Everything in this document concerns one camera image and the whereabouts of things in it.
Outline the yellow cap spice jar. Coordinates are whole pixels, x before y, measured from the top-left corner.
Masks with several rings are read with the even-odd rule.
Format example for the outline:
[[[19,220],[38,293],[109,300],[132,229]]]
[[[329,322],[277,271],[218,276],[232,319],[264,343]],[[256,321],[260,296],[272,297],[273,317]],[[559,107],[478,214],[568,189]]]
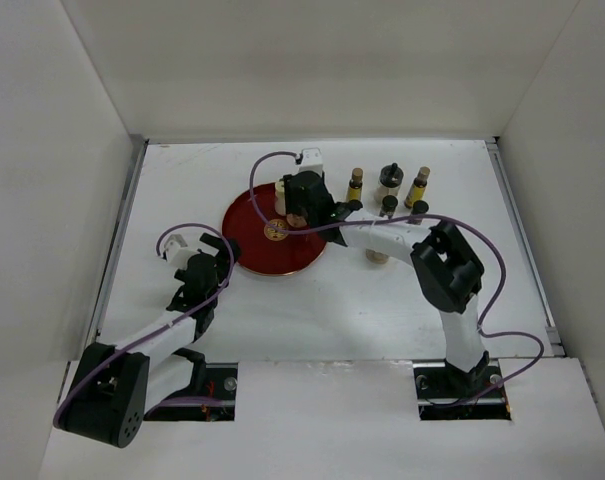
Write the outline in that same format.
[[[278,215],[285,216],[286,215],[286,203],[285,203],[285,186],[284,181],[282,179],[278,180],[274,184],[275,190],[275,200],[274,200],[274,208]]]

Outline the pink cap spice jar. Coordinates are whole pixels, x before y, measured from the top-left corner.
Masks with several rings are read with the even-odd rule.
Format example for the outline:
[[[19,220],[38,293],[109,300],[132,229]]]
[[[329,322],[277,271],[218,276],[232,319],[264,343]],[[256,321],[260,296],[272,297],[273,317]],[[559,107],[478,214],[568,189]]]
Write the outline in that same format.
[[[301,229],[307,227],[307,221],[301,215],[289,213],[286,215],[286,221],[294,229]]]

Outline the black knob glass jar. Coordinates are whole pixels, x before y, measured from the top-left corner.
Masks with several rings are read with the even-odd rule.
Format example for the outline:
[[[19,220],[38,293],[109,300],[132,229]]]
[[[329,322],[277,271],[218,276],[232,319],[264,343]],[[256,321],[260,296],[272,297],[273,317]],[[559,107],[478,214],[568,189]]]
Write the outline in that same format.
[[[365,255],[370,262],[378,265],[386,264],[389,260],[388,255],[371,249],[367,249]]]

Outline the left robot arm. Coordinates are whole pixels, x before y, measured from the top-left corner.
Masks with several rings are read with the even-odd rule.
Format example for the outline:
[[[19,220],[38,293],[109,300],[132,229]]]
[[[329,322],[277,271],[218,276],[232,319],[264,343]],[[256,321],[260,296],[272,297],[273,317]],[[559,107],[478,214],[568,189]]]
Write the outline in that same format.
[[[124,448],[143,421],[233,420],[237,366],[207,362],[194,344],[212,324],[241,250],[208,233],[200,241],[214,251],[169,239],[163,256],[175,265],[179,286],[165,312],[126,340],[84,350],[55,428]]]

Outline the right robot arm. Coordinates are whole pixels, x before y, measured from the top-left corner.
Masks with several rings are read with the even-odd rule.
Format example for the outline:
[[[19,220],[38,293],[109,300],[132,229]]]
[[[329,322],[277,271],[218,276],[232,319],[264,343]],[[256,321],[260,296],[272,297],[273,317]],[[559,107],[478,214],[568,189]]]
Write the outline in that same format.
[[[471,394],[482,383],[488,351],[478,331],[484,266],[449,221],[433,227],[376,217],[358,201],[336,202],[312,171],[283,177],[286,211],[301,216],[328,243],[373,250],[411,266],[424,298],[439,311],[446,342],[446,384]]]

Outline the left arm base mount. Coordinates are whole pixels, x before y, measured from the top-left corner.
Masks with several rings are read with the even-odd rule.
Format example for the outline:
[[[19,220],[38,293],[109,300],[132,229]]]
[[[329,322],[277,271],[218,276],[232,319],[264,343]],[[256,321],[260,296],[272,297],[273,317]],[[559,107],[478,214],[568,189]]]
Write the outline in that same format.
[[[207,363],[189,385],[151,404],[150,422],[226,422],[235,418],[237,363]]]

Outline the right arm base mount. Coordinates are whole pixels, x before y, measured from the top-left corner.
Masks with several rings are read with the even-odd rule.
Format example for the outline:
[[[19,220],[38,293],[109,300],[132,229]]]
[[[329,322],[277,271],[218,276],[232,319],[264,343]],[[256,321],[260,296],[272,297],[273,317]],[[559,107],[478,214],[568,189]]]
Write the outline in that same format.
[[[510,421],[502,371],[490,360],[470,381],[444,362],[413,364],[418,414],[423,421]]]

